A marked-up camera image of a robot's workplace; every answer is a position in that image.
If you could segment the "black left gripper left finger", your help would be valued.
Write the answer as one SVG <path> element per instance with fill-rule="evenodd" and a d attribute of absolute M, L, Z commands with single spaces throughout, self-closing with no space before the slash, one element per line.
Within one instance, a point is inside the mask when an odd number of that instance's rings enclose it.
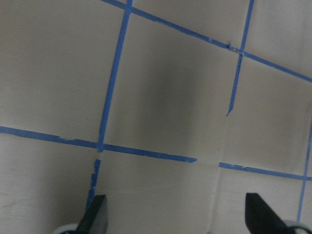
<path fill-rule="evenodd" d="M 96 195 L 76 228 L 77 234 L 105 234 L 108 229 L 106 195 Z"/>

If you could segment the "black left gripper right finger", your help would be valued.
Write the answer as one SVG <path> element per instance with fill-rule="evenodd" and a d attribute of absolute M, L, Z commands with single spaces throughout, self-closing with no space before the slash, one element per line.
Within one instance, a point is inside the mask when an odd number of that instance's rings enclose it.
<path fill-rule="evenodd" d="M 281 218 L 257 193 L 246 193 L 245 224 L 251 234 L 287 234 Z"/>

